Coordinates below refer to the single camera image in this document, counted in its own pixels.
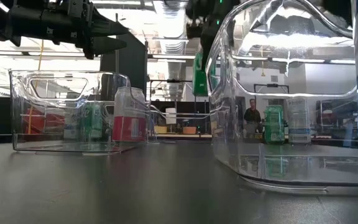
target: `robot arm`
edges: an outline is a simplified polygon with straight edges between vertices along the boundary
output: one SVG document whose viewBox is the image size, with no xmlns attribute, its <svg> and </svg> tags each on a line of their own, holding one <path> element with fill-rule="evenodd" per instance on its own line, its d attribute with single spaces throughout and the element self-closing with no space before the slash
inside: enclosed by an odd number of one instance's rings
<svg viewBox="0 0 358 224">
<path fill-rule="evenodd" d="M 200 37 L 203 48 L 203 59 L 201 69 L 204 70 L 209 51 L 225 16 L 236 6 L 240 0 L 190 0 L 186 6 L 186 15 L 190 19 L 204 18 L 201 25 L 193 23 L 186 27 L 186 34 L 189 39 Z"/>
<path fill-rule="evenodd" d="M 109 35 L 128 29 L 102 16 L 89 0 L 1 0 L 0 41 L 20 46 L 21 37 L 67 42 L 82 48 L 85 57 L 126 47 Z"/>
</svg>

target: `gray table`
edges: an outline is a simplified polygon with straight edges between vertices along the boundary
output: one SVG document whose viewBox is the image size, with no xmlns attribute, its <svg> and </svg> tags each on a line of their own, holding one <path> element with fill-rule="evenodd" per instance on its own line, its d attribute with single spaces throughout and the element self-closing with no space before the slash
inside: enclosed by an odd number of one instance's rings
<svg viewBox="0 0 358 224">
<path fill-rule="evenodd" d="M 357 197 L 244 186 L 208 144 L 121 155 L 16 153 L 0 144 L 2 223 L 358 223 Z"/>
</svg>

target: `ceiling duct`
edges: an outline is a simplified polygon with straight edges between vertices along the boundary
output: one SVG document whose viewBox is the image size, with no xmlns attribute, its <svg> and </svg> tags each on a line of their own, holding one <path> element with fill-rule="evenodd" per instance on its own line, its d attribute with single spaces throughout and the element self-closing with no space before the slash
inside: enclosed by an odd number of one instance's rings
<svg viewBox="0 0 358 224">
<path fill-rule="evenodd" d="M 155 12 L 159 18 L 159 34 L 161 37 L 169 38 L 170 40 L 161 40 L 161 51 L 163 54 L 169 55 L 183 55 L 185 53 L 186 42 L 185 38 L 185 4 L 183 1 L 153 1 Z M 167 62 L 168 74 L 166 79 L 184 80 L 185 75 L 181 74 L 182 63 Z M 177 91 L 177 85 L 172 87 L 172 90 L 167 91 L 171 99 L 179 100 L 181 92 Z"/>
</svg>

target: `black robotic arm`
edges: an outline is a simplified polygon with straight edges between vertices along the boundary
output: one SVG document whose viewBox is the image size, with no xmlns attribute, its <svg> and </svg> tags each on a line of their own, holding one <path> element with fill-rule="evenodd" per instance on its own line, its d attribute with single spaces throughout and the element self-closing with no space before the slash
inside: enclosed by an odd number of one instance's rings
<svg viewBox="0 0 358 224">
<path fill-rule="evenodd" d="M 126 47 L 108 37 L 126 33 L 127 28 L 102 16 L 89 0 L 0 0 L 0 41 L 18 47 L 22 36 L 67 42 L 93 59 Z"/>
</svg>

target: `man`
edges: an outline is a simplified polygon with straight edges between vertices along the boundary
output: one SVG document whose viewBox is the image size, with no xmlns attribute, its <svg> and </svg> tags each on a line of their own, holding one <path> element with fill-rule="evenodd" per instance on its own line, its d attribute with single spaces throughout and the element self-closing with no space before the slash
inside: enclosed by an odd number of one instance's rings
<svg viewBox="0 0 358 224">
<path fill-rule="evenodd" d="M 257 130 L 259 133 L 262 133 L 262 126 L 260 125 L 262 119 L 260 118 L 259 111 L 256 109 L 256 100 L 250 99 L 249 104 L 251 107 L 244 114 L 244 129 L 247 138 L 253 138 Z"/>
<path fill-rule="evenodd" d="M 246 113 L 244 114 L 244 120 L 247 122 L 247 124 L 260 123 L 262 119 L 260 118 L 259 111 L 256 109 L 256 100 L 250 99 L 249 104 L 251 107 L 246 110 Z"/>
</svg>

